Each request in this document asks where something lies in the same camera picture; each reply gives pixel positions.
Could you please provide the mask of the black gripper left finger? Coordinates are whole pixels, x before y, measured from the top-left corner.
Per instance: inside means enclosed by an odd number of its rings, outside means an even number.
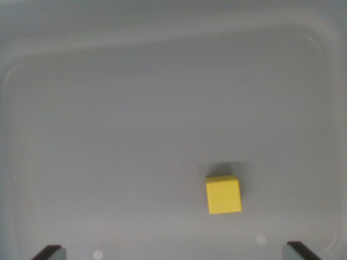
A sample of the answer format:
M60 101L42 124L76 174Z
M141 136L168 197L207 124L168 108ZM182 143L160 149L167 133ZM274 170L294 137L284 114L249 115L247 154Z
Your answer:
M47 245L32 260L66 260L67 251L61 245Z

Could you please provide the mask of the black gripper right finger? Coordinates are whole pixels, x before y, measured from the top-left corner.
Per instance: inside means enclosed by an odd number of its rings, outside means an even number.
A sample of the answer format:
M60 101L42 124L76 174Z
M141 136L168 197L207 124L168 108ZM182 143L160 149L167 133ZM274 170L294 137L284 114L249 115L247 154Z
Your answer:
M283 260L321 260L300 241L288 241L282 248Z

